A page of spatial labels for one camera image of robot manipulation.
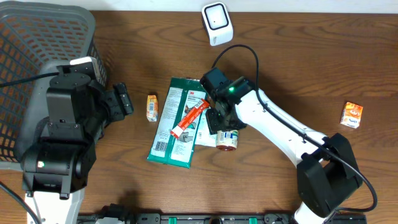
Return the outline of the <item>green lid spice jar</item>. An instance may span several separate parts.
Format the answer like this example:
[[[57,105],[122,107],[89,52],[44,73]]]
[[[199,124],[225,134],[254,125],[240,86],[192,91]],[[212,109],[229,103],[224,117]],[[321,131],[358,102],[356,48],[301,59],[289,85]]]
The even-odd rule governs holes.
[[[238,147],[238,131],[218,131],[216,134],[216,148],[221,151],[234,151]]]

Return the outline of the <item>white teal wipes packet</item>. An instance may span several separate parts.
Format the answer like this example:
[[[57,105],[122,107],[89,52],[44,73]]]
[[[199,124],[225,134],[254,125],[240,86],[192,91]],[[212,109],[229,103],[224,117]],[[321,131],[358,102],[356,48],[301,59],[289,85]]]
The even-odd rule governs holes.
[[[216,135],[210,134],[205,109],[198,122],[198,131],[196,135],[195,144],[208,147],[216,147]]]

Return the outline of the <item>orange small box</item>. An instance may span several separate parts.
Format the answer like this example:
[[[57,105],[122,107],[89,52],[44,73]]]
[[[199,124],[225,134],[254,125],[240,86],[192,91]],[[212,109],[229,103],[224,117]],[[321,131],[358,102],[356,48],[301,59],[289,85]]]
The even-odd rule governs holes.
[[[156,122],[158,118],[158,100],[155,95],[147,96],[146,117],[150,122]]]
[[[343,107],[340,124],[356,129],[360,125],[362,113],[362,106],[346,102]]]

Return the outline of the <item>red white sachet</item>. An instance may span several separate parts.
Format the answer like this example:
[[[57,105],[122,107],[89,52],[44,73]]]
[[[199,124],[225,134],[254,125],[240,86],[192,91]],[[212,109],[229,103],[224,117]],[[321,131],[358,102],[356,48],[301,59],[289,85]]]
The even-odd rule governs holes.
[[[170,134],[178,139],[181,134],[196,120],[196,118],[202,114],[202,112],[209,107],[209,102],[204,100],[203,98],[192,107],[192,109],[187,113],[187,115],[174,127]]]

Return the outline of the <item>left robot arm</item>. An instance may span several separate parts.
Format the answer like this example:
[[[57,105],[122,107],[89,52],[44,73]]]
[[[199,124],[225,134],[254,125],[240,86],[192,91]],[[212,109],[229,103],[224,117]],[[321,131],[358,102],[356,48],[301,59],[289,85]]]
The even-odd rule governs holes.
[[[76,223],[105,127],[134,111],[124,83],[105,90],[94,75],[57,75],[46,91],[48,136],[22,156],[25,203],[33,223]]]

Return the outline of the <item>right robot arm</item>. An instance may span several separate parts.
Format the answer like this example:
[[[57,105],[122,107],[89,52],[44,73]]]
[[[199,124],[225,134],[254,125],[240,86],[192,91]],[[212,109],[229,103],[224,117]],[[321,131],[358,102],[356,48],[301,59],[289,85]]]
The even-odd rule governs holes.
[[[215,103],[206,112],[210,133],[251,126],[296,167],[302,200],[293,215],[296,223],[326,223],[362,185],[351,144],[341,134],[329,138],[298,122],[243,77],[203,77],[200,83]]]

